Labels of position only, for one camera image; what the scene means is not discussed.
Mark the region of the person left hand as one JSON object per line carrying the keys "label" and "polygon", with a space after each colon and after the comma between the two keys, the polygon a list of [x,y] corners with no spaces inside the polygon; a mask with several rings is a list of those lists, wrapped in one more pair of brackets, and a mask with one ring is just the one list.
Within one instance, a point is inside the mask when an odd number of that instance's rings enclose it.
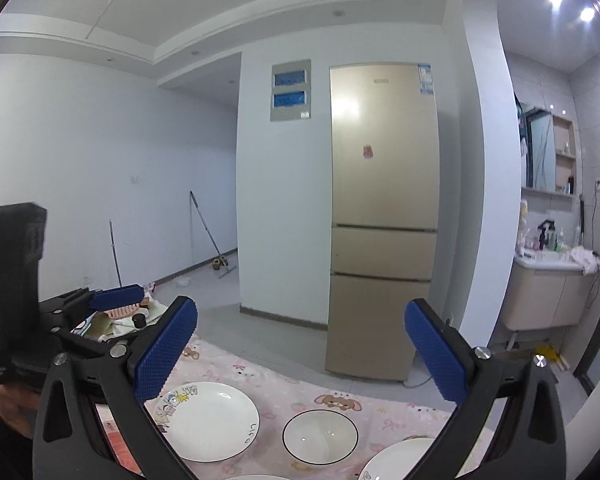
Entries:
{"label": "person left hand", "polygon": [[34,413],[40,406],[41,397],[27,386],[19,384],[0,385],[0,417],[6,425],[32,439]]}

